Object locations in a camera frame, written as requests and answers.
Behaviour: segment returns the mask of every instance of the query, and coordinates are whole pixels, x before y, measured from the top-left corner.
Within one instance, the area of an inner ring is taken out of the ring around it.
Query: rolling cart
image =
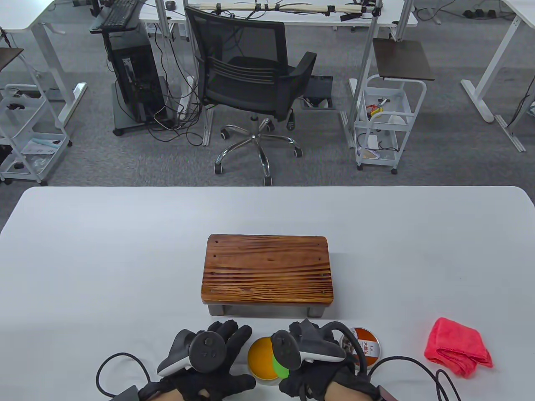
[[[434,76],[419,42],[374,38],[373,49],[379,74],[366,80],[357,101],[354,130],[357,169],[363,170],[364,164],[390,166],[392,174],[397,174],[398,164],[427,93],[424,81],[433,81]],[[397,87],[370,86],[370,82],[377,83],[379,80],[395,82]],[[409,104],[406,84],[420,88],[414,108]],[[397,133],[402,135],[401,145]]]
[[[35,180],[42,186],[46,186],[46,176],[52,169],[67,146],[72,146],[67,132],[60,123],[50,102],[44,94],[41,84],[30,69],[24,57],[22,49],[0,49],[0,71],[16,58],[19,58],[28,73],[32,77],[40,97],[34,98],[23,94],[26,85],[6,85],[0,100],[0,115],[7,114],[15,132],[10,132],[4,126],[0,126],[0,144],[9,145],[11,153],[0,165],[0,181],[6,184],[12,179]],[[60,127],[61,133],[35,132],[34,126],[46,112],[50,112],[56,126]],[[34,151],[25,151],[28,145],[34,145]],[[43,146],[44,150],[39,154],[35,146]]]

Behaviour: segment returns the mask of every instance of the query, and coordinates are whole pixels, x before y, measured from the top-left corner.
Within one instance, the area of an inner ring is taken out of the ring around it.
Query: office chair
[[[286,120],[293,102],[302,96],[316,61],[307,52],[296,68],[288,65],[286,35],[282,22],[227,18],[186,7],[186,15],[196,39],[199,66],[198,97],[203,105],[224,104],[253,113],[252,130],[235,125],[221,129],[226,140],[230,132],[248,138],[226,148],[216,159],[216,174],[223,173],[221,162],[230,152],[252,143],[264,170],[264,185],[272,184],[268,158],[261,140],[280,140],[294,146],[294,156],[303,152],[290,137],[272,135],[273,122],[262,122],[258,114]],[[288,129],[294,128],[293,111]]]

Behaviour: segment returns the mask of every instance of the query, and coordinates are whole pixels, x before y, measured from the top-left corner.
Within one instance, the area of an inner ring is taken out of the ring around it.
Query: black glove
[[[324,339],[338,344],[332,332],[327,333]],[[279,390],[290,397],[300,397],[302,400],[305,400],[306,396],[325,401],[327,387],[332,382],[367,394],[374,401],[380,398],[379,389],[370,383],[369,377],[355,376],[355,360],[349,354],[342,362],[303,361],[298,370],[290,371],[288,378],[279,383]]]
[[[217,332],[227,343],[227,356],[223,364],[211,373],[182,369],[160,381],[164,387],[170,385],[167,391],[178,389],[185,401],[205,400],[205,397],[199,395],[201,390],[208,392],[210,401],[221,401],[230,395],[251,390],[256,385],[256,380],[251,375],[233,376],[229,373],[241,348],[253,333],[251,327],[238,328],[234,320],[227,320],[225,323],[213,323],[208,331]]]

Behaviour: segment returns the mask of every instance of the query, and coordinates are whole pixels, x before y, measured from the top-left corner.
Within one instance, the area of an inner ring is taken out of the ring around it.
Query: red microfiber towel
[[[481,334],[446,318],[439,318],[435,322],[424,356],[465,379],[476,371],[477,364],[493,367]]]

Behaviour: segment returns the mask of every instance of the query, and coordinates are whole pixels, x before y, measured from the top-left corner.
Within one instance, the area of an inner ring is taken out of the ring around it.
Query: wood grain
[[[201,298],[205,304],[329,306],[333,287],[327,239],[213,234]]]

